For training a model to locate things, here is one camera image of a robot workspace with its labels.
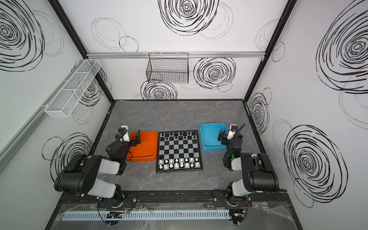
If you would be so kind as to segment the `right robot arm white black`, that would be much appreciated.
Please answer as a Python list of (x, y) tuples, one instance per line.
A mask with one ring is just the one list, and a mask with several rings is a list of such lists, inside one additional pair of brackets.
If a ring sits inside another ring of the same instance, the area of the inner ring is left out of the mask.
[(241, 202), (242, 197), (253, 193), (277, 192), (280, 189), (278, 177), (267, 154), (242, 152), (242, 135), (239, 130), (221, 130), (218, 141), (226, 146), (224, 167), (242, 174), (242, 179), (231, 182), (226, 189), (229, 204), (235, 206)]

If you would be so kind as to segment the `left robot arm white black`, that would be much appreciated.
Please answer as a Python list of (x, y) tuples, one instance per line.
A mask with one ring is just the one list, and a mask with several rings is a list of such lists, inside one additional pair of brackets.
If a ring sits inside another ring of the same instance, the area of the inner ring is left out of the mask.
[(127, 166), (130, 148), (141, 144), (140, 130), (133, 139), (129, 137), (128, 127), (121, 126), (102, 155), (75, 155), (60, 172), (54, 182), (54, 189), (69, 194), (90, 195), (97, 198), (124, 201), (121, 186), (98, 179), (98, 174), (122, 175)]

